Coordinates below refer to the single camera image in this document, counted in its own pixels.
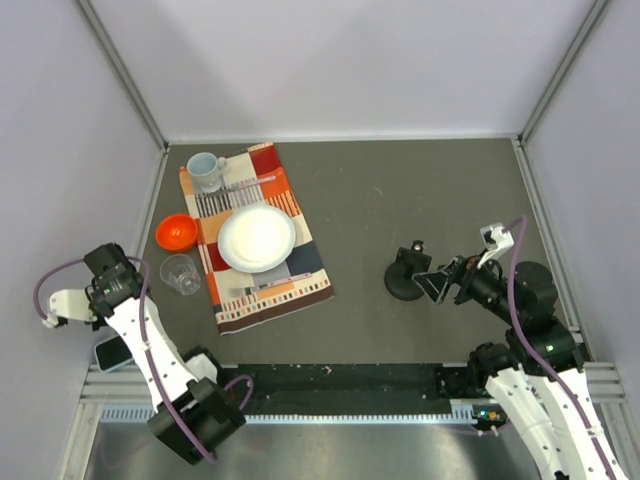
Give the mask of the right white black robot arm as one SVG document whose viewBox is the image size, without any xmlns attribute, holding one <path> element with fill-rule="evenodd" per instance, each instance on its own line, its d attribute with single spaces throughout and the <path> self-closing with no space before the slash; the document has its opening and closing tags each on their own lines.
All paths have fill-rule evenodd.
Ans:
<svg viewBox="0 0 640 480">
<path fill-rule="evenodd" d="M 470 353 L 466 387 L 499 404 L 541 478 L 624 478 L 593 406 L 580 347 L 555 314 L 558 293 L 546 267 L 512 262 L 504 272 L 494 260 L 456 257 L 413 281 L 436 303 L 457 286 L 456 304 L 475 301 L 509 324 L 505 343 Z"/>
</svg>

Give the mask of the phone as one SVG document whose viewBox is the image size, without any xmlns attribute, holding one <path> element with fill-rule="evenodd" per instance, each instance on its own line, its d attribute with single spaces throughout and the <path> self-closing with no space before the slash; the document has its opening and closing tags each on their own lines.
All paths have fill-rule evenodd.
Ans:
<svg viewBox="0 0 640 480">
<path fill-rule="evenodd" d="M 133 362 L 133 356 L 120 336 L 105 339 L 94 346 L 98 370 L 109 373 Z"/>
</svg>

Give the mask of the black phone stand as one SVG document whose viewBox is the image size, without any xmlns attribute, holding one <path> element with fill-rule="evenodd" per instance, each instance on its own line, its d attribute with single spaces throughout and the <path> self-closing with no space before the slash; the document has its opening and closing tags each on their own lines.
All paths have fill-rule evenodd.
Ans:
<svg viewBox="0 0 640 480">
<path fill-rule="evenodd" d="M 401 301 L 418 300 L 424 291 L 413 280 L 414 274 L 427 272 L 432 257 L 424 252 L 424 242 L 414 240 L 410 247 L 400 247 L 395 260 L 387 267 L 384 285 L 387 291 Z"/>
</svg>

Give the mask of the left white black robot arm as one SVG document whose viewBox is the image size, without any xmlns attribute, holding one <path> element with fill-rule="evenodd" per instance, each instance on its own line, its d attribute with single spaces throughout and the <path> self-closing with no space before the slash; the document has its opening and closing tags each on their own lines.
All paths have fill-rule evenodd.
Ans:
<svg viewBox="0 0 640 480">
<path fill-rule="evenodd" d="M 246 423 L 225 388 L 225 370 L 206 349 L 180 355 L 149 297 L 144 260 L 108 243 L 83 262 L 93 274 L 85 289 L 89 311 L 124 341 L 146 381 L 154 409 L 149 429 L 187 463 L 215 463 L 215 449 Z"/>
</svg>

